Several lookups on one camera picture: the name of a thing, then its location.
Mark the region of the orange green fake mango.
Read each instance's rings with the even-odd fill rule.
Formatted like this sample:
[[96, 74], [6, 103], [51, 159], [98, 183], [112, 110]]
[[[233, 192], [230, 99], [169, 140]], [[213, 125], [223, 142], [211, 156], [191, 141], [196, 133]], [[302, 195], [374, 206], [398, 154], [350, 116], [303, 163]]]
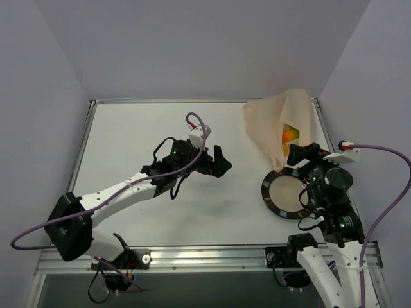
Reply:
[[297, 139], [299, 139], [298, 129], [292, 126], [284, 127], [283, 132], [282, 132], [282, 143], [284, 144], [290, 143]]

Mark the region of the translucent beige plastic bag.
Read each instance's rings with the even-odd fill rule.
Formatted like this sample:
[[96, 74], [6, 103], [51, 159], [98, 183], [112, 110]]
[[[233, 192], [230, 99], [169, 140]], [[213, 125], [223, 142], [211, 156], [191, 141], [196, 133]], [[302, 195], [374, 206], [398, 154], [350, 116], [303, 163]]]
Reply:
[[283, 132], [289, 128], [299, 131], [299, 146], [315, 142], [317, 125], [313, 104], [304, 89], [290, 89], [265, 99], [248, 101], [242, 107], [245, 131], [272, 161], [275, 171], [286, 165]]

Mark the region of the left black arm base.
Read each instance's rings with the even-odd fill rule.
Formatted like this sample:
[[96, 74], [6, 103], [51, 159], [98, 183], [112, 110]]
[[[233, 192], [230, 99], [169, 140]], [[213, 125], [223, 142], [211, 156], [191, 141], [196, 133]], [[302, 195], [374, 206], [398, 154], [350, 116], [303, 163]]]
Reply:
[[125, 250], [115, 261], [93, 257], [92, 263], [97, 273], [102, 274], [108, 292], [142, 293], [148, 289], [137, 284], [136, 271], [149, 270], [151, 263], [150, 250]]

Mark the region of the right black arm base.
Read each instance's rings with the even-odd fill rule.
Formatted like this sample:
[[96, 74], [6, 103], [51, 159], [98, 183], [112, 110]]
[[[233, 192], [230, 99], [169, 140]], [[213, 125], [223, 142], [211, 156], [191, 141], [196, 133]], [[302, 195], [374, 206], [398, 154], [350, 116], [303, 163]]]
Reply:
[[265, 262], [279, 287], [302, 293], [311, 286], [307, 272], [290, 258], [285, 246], [265, 247]]

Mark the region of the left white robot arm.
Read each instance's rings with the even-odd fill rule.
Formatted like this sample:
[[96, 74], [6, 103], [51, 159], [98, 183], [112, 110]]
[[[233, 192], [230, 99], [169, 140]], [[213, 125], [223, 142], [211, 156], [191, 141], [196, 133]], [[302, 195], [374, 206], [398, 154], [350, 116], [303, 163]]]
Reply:
[[166, 192], [171, 199], [181, 183], [193, 172], [220, 178], [232, 168], [220, 146], [197, 148], [189, 140], [173, 140], [170, 154], [155, 158], [150, 165], [124, 182], [93, 194], [62, 195], [48, 218], [45, 231], [63, 261], [83, 255], [98, 257], [115, 269], [123, 269], [137, 255], [117, 233], [96, 231], [96, 227], [114, 214], [141, 201], [154, 199]]

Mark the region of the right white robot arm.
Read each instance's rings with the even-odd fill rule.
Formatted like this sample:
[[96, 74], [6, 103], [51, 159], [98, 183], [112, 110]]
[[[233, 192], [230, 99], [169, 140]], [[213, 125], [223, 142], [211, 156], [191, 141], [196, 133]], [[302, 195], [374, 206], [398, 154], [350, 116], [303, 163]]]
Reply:
[[285, 257], [291, 264], [303, 267], [326, 307], [361, 306], [363, 260], [360, 252], [365, 237], [360, 218], [347, 195], [353, 177], [340, 167], [341, 159], [346, 157], [344, 151], [330, 153], [316, 143], [292, 144], [287, 160], [290, 166], [306, 161], [297, 170], [308, 182], [303, 190], [308, 197], [304, 207], [320, 228], [338, 275], [333, 274], [318, 243], [307, 232], [289, 236]]

